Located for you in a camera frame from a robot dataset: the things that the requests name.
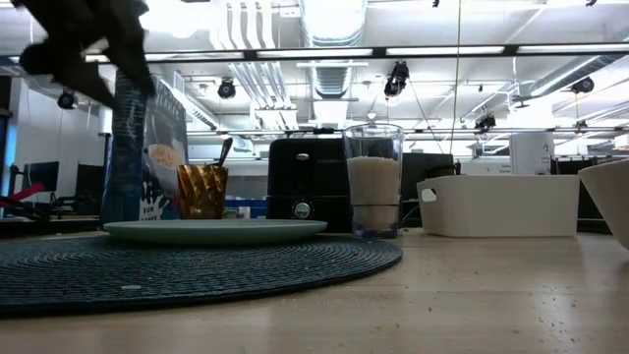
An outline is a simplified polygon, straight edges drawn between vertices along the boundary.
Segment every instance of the computer monitor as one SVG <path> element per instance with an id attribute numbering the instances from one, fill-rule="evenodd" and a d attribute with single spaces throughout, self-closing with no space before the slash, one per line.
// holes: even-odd
<path id="1" fill-rule="evenodd" d="M 35 183 L 43 185 L 41 192 L 55 192 L 59 177 L 59 161 L 40 162 L 24 165 L 22 190 L 29 189 Z"/>

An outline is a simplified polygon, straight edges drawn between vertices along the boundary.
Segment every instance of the black toaster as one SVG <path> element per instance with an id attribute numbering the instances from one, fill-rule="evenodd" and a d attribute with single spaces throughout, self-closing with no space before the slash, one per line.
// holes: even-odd
<path id="1" fill-rule="evenodd" d="M 269 147 L 267 218 L 327 222 L 351 232 L 352 212 L 342 139 L 281 139 Z"/>

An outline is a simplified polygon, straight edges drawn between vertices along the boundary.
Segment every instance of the round placemat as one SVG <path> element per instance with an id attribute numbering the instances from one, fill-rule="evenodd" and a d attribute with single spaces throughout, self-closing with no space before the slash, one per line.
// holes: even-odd
<path id="1" fill-rule="evenodd" d="M 255 298 L 367 276 L 395 245 L 346 237 L 254 248 L 148 247 L 111 237 L 0 245 L 0 315 L 135 310 Z"/>

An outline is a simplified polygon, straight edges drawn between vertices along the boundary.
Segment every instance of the white plastic basket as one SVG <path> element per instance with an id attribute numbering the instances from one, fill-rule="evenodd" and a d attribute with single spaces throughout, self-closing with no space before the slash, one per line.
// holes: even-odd
<path id="1" fill-rule="evenodd" d="M 579 176 L 614 237 L 629 250 L 629 159 L 584 168 Z"/>
<path id="2" fill-rule="evenodd" d="M 450 237 L 574 236 L 578 176 L 444 176 L 418 185 L 424 231 Z"/>

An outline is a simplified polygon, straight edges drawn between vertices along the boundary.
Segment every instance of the light green plate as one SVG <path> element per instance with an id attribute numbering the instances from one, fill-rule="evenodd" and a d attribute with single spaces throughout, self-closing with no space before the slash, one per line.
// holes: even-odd
<path id="1" fill-rule="evenodd" d="M 111 236 L 173 245 L 252 245 L 295 241 L 315 236 L 327 222 L 312 220 L 157 220 L 112 222 Z"/>

